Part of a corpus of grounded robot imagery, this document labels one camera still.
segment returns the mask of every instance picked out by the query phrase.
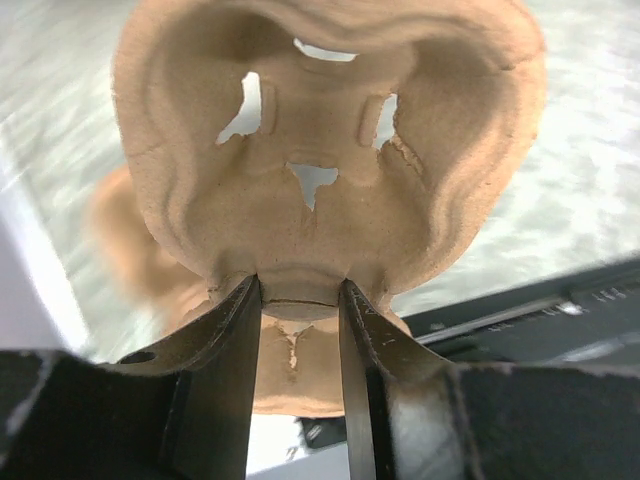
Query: black metal jaw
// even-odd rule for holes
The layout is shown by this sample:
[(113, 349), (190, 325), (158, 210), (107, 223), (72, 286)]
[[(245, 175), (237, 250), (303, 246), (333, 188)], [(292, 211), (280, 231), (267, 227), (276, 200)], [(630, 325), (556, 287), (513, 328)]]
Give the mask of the black metal jaw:
[[(259, 281), (247, 278), (182, 330), (102, 368), (1, 353), (11, 428), (0, 436), (0, 478), (245, 478), (261, 306)], [(354, 480), (635, 480), (640, 471), (640, 380), (630, 373), (453, 364), (350, 281), (340, 353)]]

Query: torn opening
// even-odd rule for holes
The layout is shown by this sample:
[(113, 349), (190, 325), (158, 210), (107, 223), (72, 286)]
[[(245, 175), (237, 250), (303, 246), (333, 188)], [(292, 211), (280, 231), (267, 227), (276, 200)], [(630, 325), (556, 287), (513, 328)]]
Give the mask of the torn opening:
[(293, 39), (293, 44), (307, 57), (316, 58), (318, 60), (326, 60), (330, 62), (351, 62), (358, 56), (357, 53), (335, 52), (332, 50), (324, 50), (322, 48), (314, 47), (313, 45), (307, 45), (297, 38)]
[(376, 138), (373, 141), (373, 146), (377, 149), (382, 148), (382, 145), (387, 140), (391, 140), (396, 130), (393, 126), (393, 117), (398, 109), (398, 95), (392, 93), (382, 104), (382, 111), (380, 112), (380, 118), (378, 119), (378, 126), (376, 128)]
[(338, 178), (337, 168), (321, 168), (287, 162), (287, 167), (298, 178), (304, 203), (312, 211), (316, 206), (316, 190), (321, 185), (332, 185)]
[(233, 120), (220, 132), (216, 143), (225, 143), (232, 135), (250, 135), (260, 128), (262, 117), (262, 101), (260, 96), (260, 75), (249, 72), (242, 79), (244, 99)]

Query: screw hole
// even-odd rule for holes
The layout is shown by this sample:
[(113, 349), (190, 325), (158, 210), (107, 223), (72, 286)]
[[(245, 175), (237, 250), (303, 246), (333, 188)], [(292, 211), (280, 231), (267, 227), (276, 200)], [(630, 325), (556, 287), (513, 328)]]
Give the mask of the screw hole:
[(133, 365), (136, 363), (147, 363), (151, 360), (155, 360), (156, 354), (153, 352), (134, 352), (131, 355), (127, 355), (122, 360), (120, 360), (121, 365)]

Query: irregular hole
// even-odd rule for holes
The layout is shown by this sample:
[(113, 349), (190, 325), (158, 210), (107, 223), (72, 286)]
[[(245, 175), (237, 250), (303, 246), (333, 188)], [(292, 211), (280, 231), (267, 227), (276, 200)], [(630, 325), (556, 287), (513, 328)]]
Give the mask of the irregular hole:
[(313, 45), (307, 45), (297, 38), (293, 39), (293, 44), (307, 57), (316, 58), (318, 60), (351, 62), (358, 56), (357, 53), (334, 52), (332, 50), (324, 50), (322, 48), (314, 47)]
[(376, 128), (376, 138), (373, 141), (373, 146), (380, 149), (384, 142), (391, 140), (391, 137), (396, 133), (393, 128), (393, 116), (398, 109), (398, 95), (392, 93), (382, 104), (382, 111), (380, 112), (380, 118), (378, 119), (378, 127)]
[(331, 185), (338, 178), (337, 168), (321, 168), (289, 162), (287, 167), (298, 177), (304, 203), (311, 210), (316, 206), (316, 189), (321, 185)]
[(229, 124), (220, 132), (216, 143), (223, 144), (235, 133), (250, 135), (260, 128), (262, 116), (262, 101), (260, 98), (260, 75), (249, 72), (242, 79), (242, 92), (244, 100), (238, 113)]
[(136, 363), (147, 363), (151, 360), (155, 360), (156, 354), (153, 352), (134, 352), (131, 355), (127, 355), (118, 363), (121, 365), (133, 365)]

